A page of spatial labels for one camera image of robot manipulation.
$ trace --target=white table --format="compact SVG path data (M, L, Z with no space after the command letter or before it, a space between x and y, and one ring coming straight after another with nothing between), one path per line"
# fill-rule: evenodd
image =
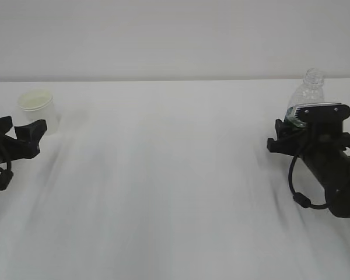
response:
M350 279L350 219L299 208L265 147L298 84L0 83L0 117L34 88L62 116L0 193L0 280ZM324 91L350 105L350 79Z

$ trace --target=white wall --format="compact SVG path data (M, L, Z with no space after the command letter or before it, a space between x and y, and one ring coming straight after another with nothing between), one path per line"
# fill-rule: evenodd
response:
M0 81L350 76L350 0L0 0Z

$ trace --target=plastic cup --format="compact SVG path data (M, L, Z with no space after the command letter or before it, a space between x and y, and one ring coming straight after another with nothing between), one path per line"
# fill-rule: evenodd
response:
M51 135L57 131L58 120L53 104L53 95L48 90L35 89L22 94L18 98L18 106L30 122L46 121L46 135Z

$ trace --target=plastic bottle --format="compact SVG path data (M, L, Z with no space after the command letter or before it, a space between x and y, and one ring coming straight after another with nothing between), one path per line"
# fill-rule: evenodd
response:
M293 107L298 104L322 103L324 102L324 74L316 69L307 70L303 78L303 84L300 85L290 98L288 109L285 115L285 121L290 122L296 127L304 128L306 123L301 122L293 114Z

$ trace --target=cup rim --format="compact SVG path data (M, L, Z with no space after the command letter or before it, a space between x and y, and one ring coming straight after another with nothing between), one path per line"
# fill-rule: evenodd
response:
M46 97L47 100L45 102L42 102L40 104L37 104L36 106L29 107L25 106L26 102L31 99L35 99L37 97ZM53 100L53 95L49 90L46 89L34 89L30 90L24 94L21 94L18 97L17 105L20 107L23 111L37 111L40 109L43 109L47 107Z

